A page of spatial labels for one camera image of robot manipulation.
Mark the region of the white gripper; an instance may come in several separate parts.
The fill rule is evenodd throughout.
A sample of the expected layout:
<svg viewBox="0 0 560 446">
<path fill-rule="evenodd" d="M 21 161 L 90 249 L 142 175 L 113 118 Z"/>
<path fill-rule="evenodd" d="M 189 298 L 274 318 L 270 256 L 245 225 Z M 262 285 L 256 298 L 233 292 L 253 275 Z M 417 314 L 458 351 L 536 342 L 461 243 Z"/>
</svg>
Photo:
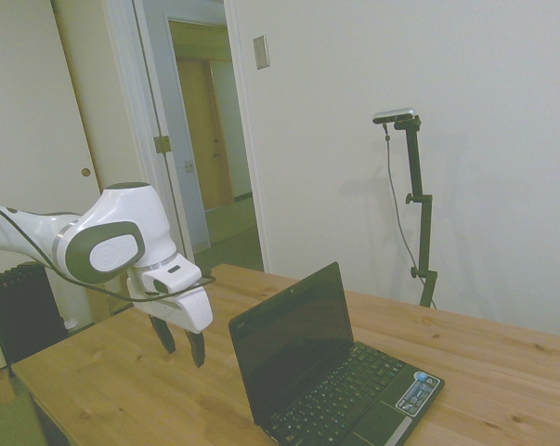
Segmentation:
<svg viewBox="0 0 560 446">
<path fill-rule="evenodd" d="M 191 357 L 197 368 L 205 362 L 204 336 L 201 333 L 213 320 L 209 298 L 203 287 L 189 290 L 201 273 L 170 273 L 164 269 L 131 276 L 126 284 L 134 306 L 150 315 L 150 323 L 164 349 L 172 354 L 176 342 L 167 322 L 185 329 Z"/>
</svg>

